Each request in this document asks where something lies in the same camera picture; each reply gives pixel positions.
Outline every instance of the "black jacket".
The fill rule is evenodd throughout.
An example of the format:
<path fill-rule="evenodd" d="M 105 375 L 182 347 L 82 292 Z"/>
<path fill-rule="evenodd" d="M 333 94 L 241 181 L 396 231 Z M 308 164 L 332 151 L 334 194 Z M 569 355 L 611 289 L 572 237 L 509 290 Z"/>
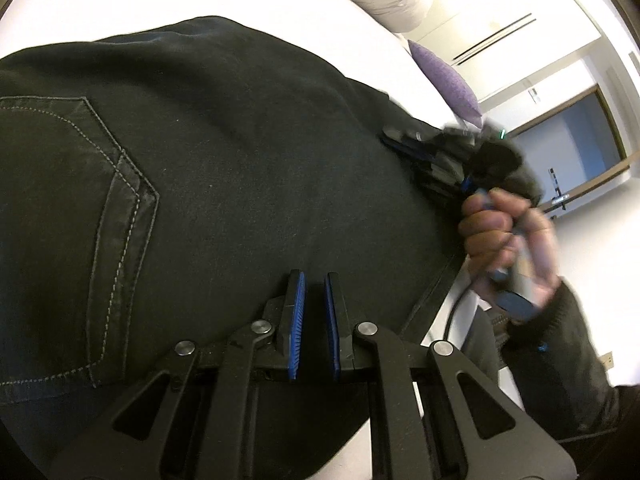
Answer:
<path fill-rule="evenodd" d="M 610 386 L 577 300 L 563 283 L 502 348 L 527 413 L 574 459 L 580 478 L 640 478 L 640 385 Z"/>

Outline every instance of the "blue gripper pad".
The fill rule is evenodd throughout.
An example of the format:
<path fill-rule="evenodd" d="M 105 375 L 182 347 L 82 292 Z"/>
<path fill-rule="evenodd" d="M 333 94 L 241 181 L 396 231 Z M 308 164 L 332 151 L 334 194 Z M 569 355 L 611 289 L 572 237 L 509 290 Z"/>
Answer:
<path fill-rule="evenodd" d="M 326 328 L 329 335 L 329 353 L 331 354 L 334 381 L 340 377 L 340 349 L 338 339 L 338 323 L 335 317 L 334 294 L 331 290 L 329 275 L 324 279 L 324 307 L 326 309 Z"/>
<path fill-rule="evenodd" d="M 290 312 L 289 333 L 289 379 L 295 380 L 300 366 L 300 347 L 302 344 L 302 319 L 305 312 L 305 273 L 293 270 L 285 295 L 283 316 Z"/>

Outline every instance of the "wall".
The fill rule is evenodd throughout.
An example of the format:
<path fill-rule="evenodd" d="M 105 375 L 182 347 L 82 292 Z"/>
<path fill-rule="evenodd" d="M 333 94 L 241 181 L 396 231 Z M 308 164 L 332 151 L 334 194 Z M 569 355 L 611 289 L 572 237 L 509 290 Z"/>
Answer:
<path fill-rule="evenodd" d="M 638 46 L 634 43 L 622 18 L 610 0 L 576 0 L 582 10 L 590 17 L 600 33 L 603 41 L 599 41 L 599 47 L 594 53 L 591 69 L 601 86 L 618 86 L 607 88 L 607 101 L 614 100 L 612 108 L 629 108 L 623 110 L 632 117 L 630 128 L 632 151 L 640 146 L 640 73 L 636 70 L 630 52 L 640 56 Z M 612 76 L 606 77 L 607 70 L 613 70 Z"/>
<path fill-rule="evenodd" d="M 612 351 L 614 384 L 640 382 L 640 180 L 555 222 L 560 269 L 577 291 L 599 355 Z"/>
<path fill-rule="evenodd" d="M 511 131 L 567 102 L 596 83 L 585 60 L 579 59 L 533 85 L 538 94 L 537 100 L 534 101 L 525 90 L 492 107 L 484 114 L 484 118 L 495 121 L 507 131 Z"/>

